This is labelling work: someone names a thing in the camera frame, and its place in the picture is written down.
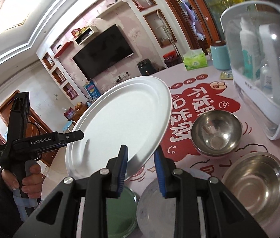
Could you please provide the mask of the left hand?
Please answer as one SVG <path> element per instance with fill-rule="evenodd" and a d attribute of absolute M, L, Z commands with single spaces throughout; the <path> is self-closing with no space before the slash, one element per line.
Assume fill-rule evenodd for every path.
<path fill-rule="evenodd" d="M 30 167 L 29 171 L 30 175 L 22 180 L 21 190 L 28 195 L 29 198 L 39 199 L 42 194 L 43 183 L 41 166 L 36 163 Z M 17 178 L 8 170 L 2 170 L 1 177 L 10 190 L 14 191 L 19 188 L 20 185 Z"/>

